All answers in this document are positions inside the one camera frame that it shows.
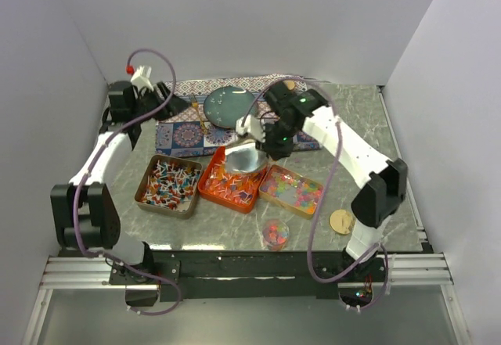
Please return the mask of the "orange tray of candies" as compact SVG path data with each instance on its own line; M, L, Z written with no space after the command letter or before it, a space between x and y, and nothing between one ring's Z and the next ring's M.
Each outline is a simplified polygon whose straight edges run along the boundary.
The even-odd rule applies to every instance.
M248 214L258 199L259 186L268 167L253 174L230 174L225 169L225 147L215 150L197 188L202 198L242 214Z

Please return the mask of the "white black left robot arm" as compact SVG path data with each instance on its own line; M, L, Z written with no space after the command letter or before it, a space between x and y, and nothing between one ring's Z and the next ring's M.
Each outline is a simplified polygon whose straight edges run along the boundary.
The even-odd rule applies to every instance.
M96 145L79 172L50 192L58 244L87 257L111 257L128 264L137 283L148 283L156 273L150 246L121 231L121 221L109 185L134 150L141 124L168 120L189 108L163 82L140 88L129 81L109 85L109 104L103 111Z

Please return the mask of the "brown tin of lollipops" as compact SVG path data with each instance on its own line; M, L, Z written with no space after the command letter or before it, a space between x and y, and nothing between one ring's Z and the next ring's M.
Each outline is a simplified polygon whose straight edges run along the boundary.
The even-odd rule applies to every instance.
M134 201L142 210L180 219L190 218L198 200L202 164L154 155L142 176Z

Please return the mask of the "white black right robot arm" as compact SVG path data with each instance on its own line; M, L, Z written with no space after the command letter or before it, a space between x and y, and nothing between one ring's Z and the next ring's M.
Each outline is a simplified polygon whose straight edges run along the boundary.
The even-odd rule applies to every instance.
M342 265L348 279L362 280L369 274L369 260L380 247L388 219L405 200L407 164L374 149L338 116L333 103L318 89L296 93L277 80L261 97L278 119L264 125L260 150L273 160L288 157L294 148L293 137L301 131L329 151L333 164L343 166L359 187L351 202L355 225L344 248L348 258Z

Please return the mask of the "clear plastic jar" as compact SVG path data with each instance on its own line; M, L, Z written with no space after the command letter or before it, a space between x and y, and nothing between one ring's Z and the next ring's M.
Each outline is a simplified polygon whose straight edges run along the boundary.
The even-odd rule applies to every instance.
M267 221L261 234L263 243L269 251L281 251L290 238L288 225L279 219Z

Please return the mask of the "silver metal scoop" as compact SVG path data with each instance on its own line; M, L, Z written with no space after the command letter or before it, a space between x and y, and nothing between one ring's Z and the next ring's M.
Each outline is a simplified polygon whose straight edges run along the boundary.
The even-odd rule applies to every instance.
M239 138L225 147L225 169L232 174L252 174L268 164L264 151L256 146L252 137Z

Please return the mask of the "gold tin of star candies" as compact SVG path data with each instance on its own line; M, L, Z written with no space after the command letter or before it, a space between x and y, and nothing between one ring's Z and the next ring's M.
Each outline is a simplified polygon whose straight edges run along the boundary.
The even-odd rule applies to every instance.
M312 219L323 193L323 185L273 164L259 186L259 196L284 210Z

